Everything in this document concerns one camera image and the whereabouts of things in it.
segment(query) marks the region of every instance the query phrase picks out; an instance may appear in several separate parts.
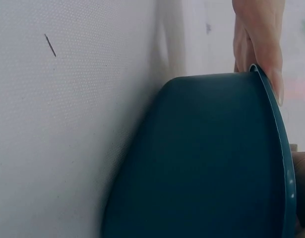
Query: teal bowl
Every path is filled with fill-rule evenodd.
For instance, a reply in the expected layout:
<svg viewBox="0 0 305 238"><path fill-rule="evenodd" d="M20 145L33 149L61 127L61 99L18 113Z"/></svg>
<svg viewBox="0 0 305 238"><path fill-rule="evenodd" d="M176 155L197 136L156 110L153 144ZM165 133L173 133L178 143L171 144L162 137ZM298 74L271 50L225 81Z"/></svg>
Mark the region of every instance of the teal bowl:
<svg viewBox="0 0 305 238"><path fill-rule="evenodd" d="M292 238L296 185L262 70L159 92L113 184L103 238Z"/></svg>

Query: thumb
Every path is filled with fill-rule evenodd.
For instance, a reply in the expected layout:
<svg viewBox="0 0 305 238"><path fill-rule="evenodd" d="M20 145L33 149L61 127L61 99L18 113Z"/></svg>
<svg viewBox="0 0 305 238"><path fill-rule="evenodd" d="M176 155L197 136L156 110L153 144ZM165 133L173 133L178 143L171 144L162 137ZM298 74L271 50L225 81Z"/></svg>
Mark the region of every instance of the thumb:
<svg viewBox="0 0 305 238"><path fill-rule="evenodd" d="M263 40L251 39L255 51L256 61L270 80L272 89L281 106L284 97L282 78L282 52L279 38L271 36Z"/></svg>

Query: white wall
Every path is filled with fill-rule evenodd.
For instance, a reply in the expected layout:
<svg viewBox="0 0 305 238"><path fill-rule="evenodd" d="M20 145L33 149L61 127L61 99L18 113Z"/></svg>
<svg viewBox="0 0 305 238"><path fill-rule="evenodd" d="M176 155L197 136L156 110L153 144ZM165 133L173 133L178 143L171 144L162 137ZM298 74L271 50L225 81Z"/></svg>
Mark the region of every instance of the white wall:
<svg viewBox="0 0 305 238"><path fill-rule="evenodd" d="M230 0L0 0L0 238L97 237L145 106L172 77L232 71L233 29ZM305 69L297 52L284 53L290 77ZM288 101L305 149L305 100Z"/></svg>

